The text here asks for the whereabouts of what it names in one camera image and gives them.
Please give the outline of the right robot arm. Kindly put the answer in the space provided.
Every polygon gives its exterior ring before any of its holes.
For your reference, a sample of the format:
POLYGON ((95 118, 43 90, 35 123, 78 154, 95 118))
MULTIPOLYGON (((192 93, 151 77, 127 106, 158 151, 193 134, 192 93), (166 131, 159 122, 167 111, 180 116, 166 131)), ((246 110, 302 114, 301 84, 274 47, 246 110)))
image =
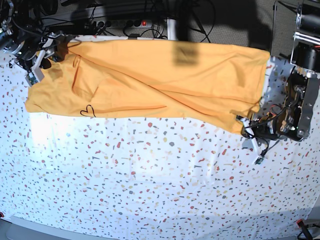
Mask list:
POLYGON ((0 2, 0 50, 14 56, 13 62, 26 71, 30 86, 51 67, 49 58, 67 35, 49 32, 44 17, 58 10, 56 0, 2 0, 0 2))

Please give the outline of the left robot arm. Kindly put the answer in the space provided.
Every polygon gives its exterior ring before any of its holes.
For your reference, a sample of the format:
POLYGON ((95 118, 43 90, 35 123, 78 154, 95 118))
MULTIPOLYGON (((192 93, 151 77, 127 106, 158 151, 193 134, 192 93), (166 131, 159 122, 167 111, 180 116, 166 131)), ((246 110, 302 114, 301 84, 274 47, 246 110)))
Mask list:
POLYGON ((280 112, 255 117, 269 53, 237 45, 156 38, 44 34, 23 21, 16 3, 3 5, 0 48, 26 71, 30 113, 101 118, 194 118, 252 141, 309 135, 318 97, 319 45, 300 43, 280 112))

